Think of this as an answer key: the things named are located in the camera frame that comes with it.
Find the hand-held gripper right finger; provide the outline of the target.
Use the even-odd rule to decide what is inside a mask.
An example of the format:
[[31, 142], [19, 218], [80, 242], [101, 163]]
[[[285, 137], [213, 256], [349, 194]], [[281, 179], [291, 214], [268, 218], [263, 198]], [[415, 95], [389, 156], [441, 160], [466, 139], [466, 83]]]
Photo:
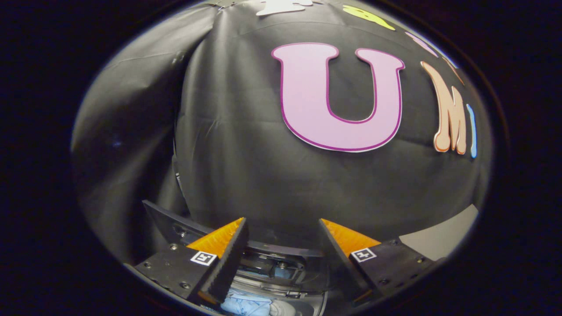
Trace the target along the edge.
[[397, 238], [381, 242], [327, 219], [318, 224], [331, 282], [353, 306], [396, 297], [440, 263]]

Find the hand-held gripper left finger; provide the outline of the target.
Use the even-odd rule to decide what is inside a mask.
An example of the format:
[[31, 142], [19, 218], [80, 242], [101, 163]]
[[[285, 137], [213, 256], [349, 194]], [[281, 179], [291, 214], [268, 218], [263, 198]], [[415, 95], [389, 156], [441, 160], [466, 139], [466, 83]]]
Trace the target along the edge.
[[134, 270], [186, 301], [218, 305], [226, 298], [248, 240], [242, 217], [190, 244], [171, 244]]

